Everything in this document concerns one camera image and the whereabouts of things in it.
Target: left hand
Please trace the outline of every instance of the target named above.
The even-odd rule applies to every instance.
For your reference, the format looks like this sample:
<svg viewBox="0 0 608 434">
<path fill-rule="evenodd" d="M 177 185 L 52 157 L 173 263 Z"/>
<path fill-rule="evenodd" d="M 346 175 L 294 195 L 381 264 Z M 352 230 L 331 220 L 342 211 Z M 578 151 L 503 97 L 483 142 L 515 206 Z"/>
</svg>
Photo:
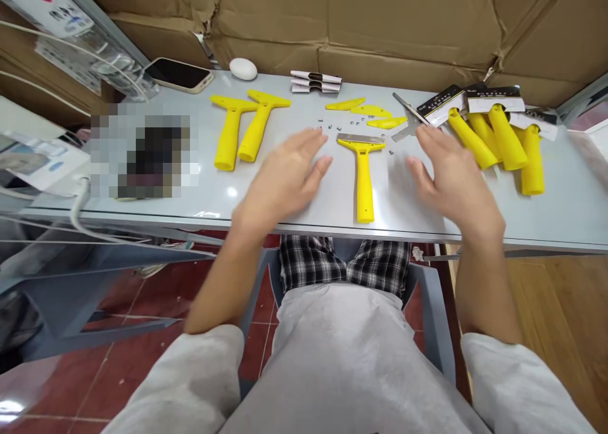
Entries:
<svg viewBox="0 0 608 434">
<path fill-rule="evenodd" d="M 307 128 L 276 147 L 262 163 L 243 201 L 232 213 L 232 226 L 253 239 L 263 239 L 277 223 L 304 209 L 319 190 L 333 160 L 310 164 L 327 142 L 321 128 Z"/>
</svg>

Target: hand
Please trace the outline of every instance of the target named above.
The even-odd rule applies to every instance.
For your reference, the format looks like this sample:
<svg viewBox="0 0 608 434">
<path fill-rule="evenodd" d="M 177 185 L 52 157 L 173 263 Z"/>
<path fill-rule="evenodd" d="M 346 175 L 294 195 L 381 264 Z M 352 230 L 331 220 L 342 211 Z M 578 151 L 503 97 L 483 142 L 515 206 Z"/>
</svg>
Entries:
<svg viewBox="0 0 608 434">
<path fill-rule="evenodd" d="M 247 195 L 232 213 L 233 227 L 263 239 L 275 225 L 312 201 L 332 157 L 310 164 L 327 141 L 321 128 L 307 128 L 276 147 L 264 160 Z"/>
<path fill-rule="evenodd" d="M 422 200 L 456 223 L 465 240 L 502 242 L 505 221 L 472 152 L 434 127 L 420 125 L 416 136 L 435 174 L 431 179 L 420 160 L 408 158 Z"/>
</svg>

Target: wooden floor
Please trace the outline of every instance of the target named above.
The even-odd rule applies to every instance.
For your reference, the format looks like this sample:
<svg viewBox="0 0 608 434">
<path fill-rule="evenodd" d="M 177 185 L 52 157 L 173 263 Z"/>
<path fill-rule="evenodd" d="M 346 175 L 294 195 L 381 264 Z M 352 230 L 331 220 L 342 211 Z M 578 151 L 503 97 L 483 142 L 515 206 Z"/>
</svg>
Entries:
<svg viewBox="0 0 608 434">
<path fill-rule="evenodd" d="M 511 288 L 525 345 L 608 433 L 608 257 L 514 258 Z"/>
</svg>

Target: yellow scraper handle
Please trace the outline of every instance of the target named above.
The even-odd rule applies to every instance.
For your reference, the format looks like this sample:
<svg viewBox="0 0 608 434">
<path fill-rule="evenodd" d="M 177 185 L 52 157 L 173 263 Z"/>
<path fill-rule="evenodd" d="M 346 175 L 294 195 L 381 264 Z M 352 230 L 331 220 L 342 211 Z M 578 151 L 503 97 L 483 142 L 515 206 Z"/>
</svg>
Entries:
<svg viewBox="0 0 608 434">
<path fill-rule="evenodd" d="M 496 156 L 497 160 L 502 162 L 502 155 L 498 149 L 494 131 L 483 118 L 483 115 L 480 113 L 469 113 L 469 121 L 477 136 L 481 138 L 488 149 L 490 149 L 490 151 Z"/>
<path fill-rule="evenodd" d="M 236 163 L 236 148 L 239 145 L 239 124 L 241 113 L 237 110 L 228 110 L 224 128 L 217 143 L 215 153 L 215 167 L 222 171 L 233 171 Z"/>
<path fill-rule="evenodd" d="M 492 165 L 498 163 L 498 159 L 492 151 L 488 149 L 481 138 L 471 130 L 460 114 L 458 114 L 458 109 L 450 109 L 448 113 L 448 122 L 458 134 L 462 144 L 473 152 L 475 160 L 481 169 L 488 169 Z"/>
<path fill-rule="evenodd" d="M 540 128 L 530 125 L 524 130 L 522 144 L 528 156 L 528 164 L 521 169 L 521 193 L 542 195 L 545 192 L 543 159 L 540 156 Z"/>
<path fill-rule="evenodd" d="M 369 150 L 357 151 L 357 222 L 374 221 L 374 195 L 372 177 L 369 174 Z"/>
<path fill-rule="evenodd" d="M 498 150 L 500 150 L 500 154 L 502 155 L 505 170 L 513 171 L 526 166 L 528 164 L 528 156 L 509 124 L 502 106 L 498 104 L 493 105 L 488 115 L 492 128 L 494 128 L 494 135 L 498 144 Z"/>
<path fill-rule="evenodd" d="M 264 136 L 266 121 L 268 121 L 271 110 L 272 108 L 268 105 L 260 105 L 258 108 L 237 153 L 241 160 L 250 163 L 255 162 L 262 143 L 262 137 Z"/>
</svg>

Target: pixelated area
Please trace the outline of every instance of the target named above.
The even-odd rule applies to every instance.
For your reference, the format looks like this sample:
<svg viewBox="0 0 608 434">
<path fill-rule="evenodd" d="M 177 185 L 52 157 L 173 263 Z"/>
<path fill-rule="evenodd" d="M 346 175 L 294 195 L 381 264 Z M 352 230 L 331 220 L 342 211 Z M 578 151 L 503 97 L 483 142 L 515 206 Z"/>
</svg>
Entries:
<svg viewBox="0 0 608 434">
<path fill-rule="evenodd" d="M 182 188 L 198 185 L 192 116 L 159 111 L 162 106 L 127 103 L 114 106 L 108 115 L 95 116 L 90 143 L 92 197 L 179 198 Z"/>
</svg>

